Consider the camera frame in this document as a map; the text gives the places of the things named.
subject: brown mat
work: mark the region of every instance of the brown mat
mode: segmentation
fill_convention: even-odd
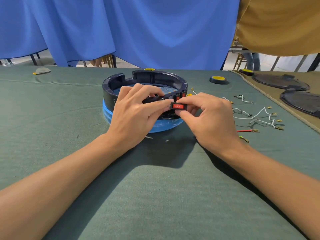
[[[234,70],[238,74],[241,74],[243,78],[252,86],[261,90],[269,95],[276,103],[291,112],[298,119],[309,125],[312,129],[320,133],[320,119],[309,114],[303,113],[293,107],[290,107],[286,103],[280,100],[280,94],[284,92],[283,89],[273,88],[261,83],[256,82],[251,76],[244,75],[239,71]],[[309,84],[310,90],[308,92],[320,94],[320,72],[259,72],[260,74],[274,74],[276,76],[282,76],[284,74],[293,75],[297,79]]]

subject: jeans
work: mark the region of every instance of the jeans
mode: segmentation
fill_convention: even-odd
[[[259,53],[243,53],[247,60],[247,69],[251,71],[260,71]]]

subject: red wire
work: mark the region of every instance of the red wire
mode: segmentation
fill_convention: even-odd
[[[249,130],[237,130],[237,132],[252,132],[252,130],[251,129],[249,129]]]

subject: hand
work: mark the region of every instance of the hand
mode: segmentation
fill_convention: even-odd
[[[187,104],[186,111],[176,110],[198,142],[218,157],[222,157],[236,145],[241,145],[233,119],[232,105],[225,99],[199,93],[181,98],[179,103]],[[195,114],[199,109],[202,113],[199,117]]]
[[[150,132],[159,116],[170,109],[173,99],[143,104],[148,96],[164,96],[161,88],[136,84],[121,87],[114,106],[110,128],[106,133],[112,144],[128,151],[138,145]]]

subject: right hand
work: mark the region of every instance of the right hand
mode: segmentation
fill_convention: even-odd
[[[187,110],[176,110],[198,142],[218,157],[223,157],[235,147],[242,145],[233,119],[232,105],[228,100],[206,93],[181,98]],[[196,112],[202,109],[199,117]]]

